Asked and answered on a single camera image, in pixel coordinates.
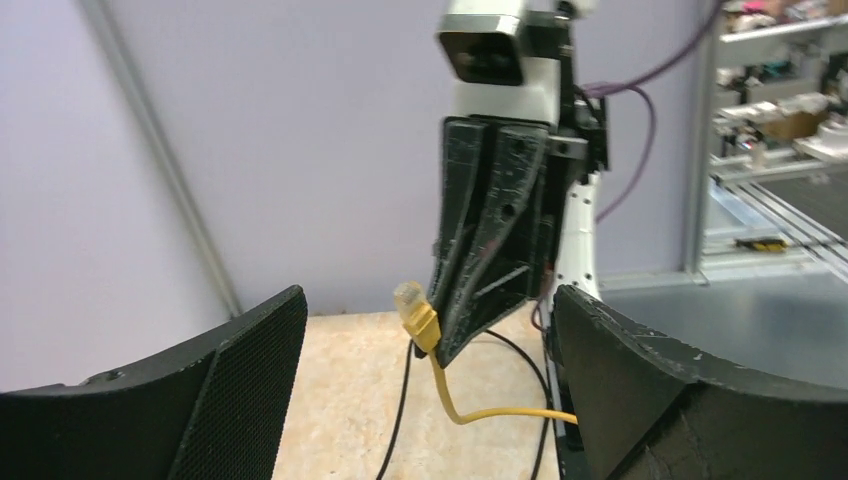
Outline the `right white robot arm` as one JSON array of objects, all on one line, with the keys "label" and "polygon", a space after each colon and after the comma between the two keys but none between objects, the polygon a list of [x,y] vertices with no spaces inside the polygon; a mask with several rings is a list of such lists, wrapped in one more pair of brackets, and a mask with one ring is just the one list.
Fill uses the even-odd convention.
[{"label": "right white robot arm", "polygon": [[436,37],[455,76],[441,126],[441,213],[428,298],[441,367],[562,285],[590,295],[606,106],[577,85],[571,23],[590,1],[452,1]]}]

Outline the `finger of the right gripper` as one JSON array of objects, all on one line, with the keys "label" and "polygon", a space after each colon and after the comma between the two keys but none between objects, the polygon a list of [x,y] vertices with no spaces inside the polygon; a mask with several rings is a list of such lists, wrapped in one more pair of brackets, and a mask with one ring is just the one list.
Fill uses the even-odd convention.
[{"label": "finger of the right gripper", "polygon": [[489,124],[478,117],[447,117],[442,126],[441,213],[429,299],[439,312],[463,308],[485,266],[485,244],[477,229],[483,196],[475,194],[486,178],[480,163]]},{"label": "finger of the right gripper", "polygon": [[475,192],[483,196],[479,240],[485,266],[463,308],[439,312],[438,364],[446,368],[484,330],[522,306],[538,287],[537,258],[541,197],[537,186],[545,166],[548,131],[538,125],[489,124]]}]

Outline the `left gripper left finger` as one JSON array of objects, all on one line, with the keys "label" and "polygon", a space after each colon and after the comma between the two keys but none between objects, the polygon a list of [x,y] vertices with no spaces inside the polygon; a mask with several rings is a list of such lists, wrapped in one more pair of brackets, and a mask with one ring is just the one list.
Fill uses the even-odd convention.
[{"label": "left gripper left finger", "polygon": [[269,479],[308,316],[300,286],[145,359],[1,397],[5,479]]}]

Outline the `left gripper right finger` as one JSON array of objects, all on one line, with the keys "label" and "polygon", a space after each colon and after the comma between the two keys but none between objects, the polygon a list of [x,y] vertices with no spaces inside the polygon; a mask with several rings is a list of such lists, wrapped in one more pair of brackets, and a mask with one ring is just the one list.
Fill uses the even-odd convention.
[{"label": "left gripper right finger", "polygon": [[595,479],[843,479],[847,393],[696,349],[573,287],[554,297]]}]

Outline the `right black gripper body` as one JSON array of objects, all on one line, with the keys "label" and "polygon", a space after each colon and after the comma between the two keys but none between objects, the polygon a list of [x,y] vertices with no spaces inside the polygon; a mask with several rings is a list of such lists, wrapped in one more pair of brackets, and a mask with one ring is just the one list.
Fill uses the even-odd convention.
[{"label": "right black gripper body", "polygon": [[600,174],[608,167],[606,100],[576,82],[575,9],[533,14],[531,45],[557,62],[557,123],[548,147],[544,211],[552,215],[551,283],[594,285],[595,214]]}]

